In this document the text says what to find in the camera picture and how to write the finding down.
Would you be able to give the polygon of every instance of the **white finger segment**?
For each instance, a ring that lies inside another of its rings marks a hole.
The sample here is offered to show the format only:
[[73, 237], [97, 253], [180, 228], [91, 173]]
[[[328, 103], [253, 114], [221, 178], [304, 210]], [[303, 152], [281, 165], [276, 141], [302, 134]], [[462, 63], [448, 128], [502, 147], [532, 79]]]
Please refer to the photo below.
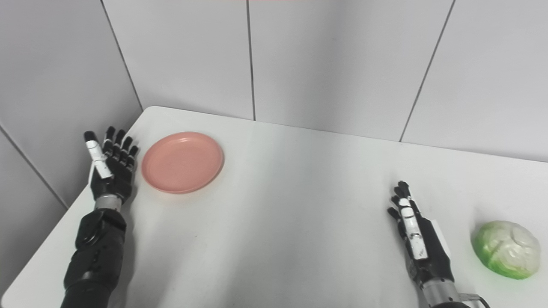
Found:
[[400, 199], [399, 205], [402, 207], [399, 212], [402, 216], [403, 224], [406, 227], [406, 235], [411, 244], [413, 259], [427, 259], [428, 253], [426, 252], [423, 234], [420, 232], [419, 223], [415, 217], [415, 211], [413, 211], [411, 204], [407, 199]]
[[95, 166], [95, 169], [99, 173], [99, 176], [102, 179], [110, 178], [112, 177], [112, 172], [110, 172], [110, 169], [106, 165], [105, 162], [105, 155], [103, 155], [103, 152], [101, 151], [101, 147], [99, 146], [99, 143], [95, 140], [90, 140], [85, 142], [86, 147], [88, 148], [89, 154], [92, 157], [93, 165]]

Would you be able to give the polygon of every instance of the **pink plate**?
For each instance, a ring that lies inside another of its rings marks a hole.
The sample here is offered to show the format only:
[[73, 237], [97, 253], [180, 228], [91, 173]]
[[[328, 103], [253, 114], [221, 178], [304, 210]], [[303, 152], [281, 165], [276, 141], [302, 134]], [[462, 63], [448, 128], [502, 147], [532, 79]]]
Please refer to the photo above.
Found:
[[142, 159], [141, 171], [152, 187], [185, 193], [206, 186], [222, 167], [222, 149], [211, 137], [177, 133], [156, 142]]

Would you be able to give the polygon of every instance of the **cabbage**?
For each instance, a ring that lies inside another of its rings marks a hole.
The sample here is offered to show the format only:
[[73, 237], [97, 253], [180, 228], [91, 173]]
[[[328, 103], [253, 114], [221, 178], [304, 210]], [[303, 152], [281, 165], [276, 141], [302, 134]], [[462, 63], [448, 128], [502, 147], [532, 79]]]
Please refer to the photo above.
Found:
[[472, 246], [483, 265], [500, 275], [525, 279], [539, 270], [539, 241], [518, 224], [486, 223], [473, 236]]

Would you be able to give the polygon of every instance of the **robotic hand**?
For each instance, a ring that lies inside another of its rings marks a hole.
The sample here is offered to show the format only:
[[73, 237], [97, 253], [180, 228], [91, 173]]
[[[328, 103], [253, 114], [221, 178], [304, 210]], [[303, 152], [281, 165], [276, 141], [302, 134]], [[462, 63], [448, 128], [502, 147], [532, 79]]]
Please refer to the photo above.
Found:
[[449, 256], [445, 252], [436, 228], [424, 218], [411, 198], [409, 185], [398, 182], [392, 202], [396, 207], [388, 213], [396, 220], [399, 235], [405, 242], [409, 256], [408, 271], [412, 280], [422, 290], [431, 308], [466, 308], [462, 301], [485, 300], [477, 294], [459, 294], [451, 272]]
[[126, 228], [120, 209], [132, 194], [139, 149], [129, 149], [133, 141], [129, 136], [122, 143], [123, 130], [113, 142], [114, 133], [114, 127], [109, 127], [102, 150], [95, 133], [84, 134], [95, 166], [90, 182], [95, 209], [80, 222], [61, 308], [106, 308], [118, 285]]

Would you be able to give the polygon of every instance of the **white wall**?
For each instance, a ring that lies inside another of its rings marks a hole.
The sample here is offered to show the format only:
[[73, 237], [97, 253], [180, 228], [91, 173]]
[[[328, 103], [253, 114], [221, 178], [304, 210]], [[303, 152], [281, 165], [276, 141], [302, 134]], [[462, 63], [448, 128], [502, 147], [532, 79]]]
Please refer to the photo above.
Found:
[[64, 213], [0, 132], [0, 296]]
[[451, 2], [250, 1], [257, 120], [399, 140]]
[[253, 118], [245, 1], [104, 2], [144, 108]]
[[83, 132], [141, 113], [100, 1], [4, 0], [0, 124], [70, 205], [85, 185]]
[[1, 294], [85, 186], [83, 132], [141, 107], [100, 1], [3, 0], [0, 42]]
[[547, 12], [456, 0], [403, 141], [548, 162]]

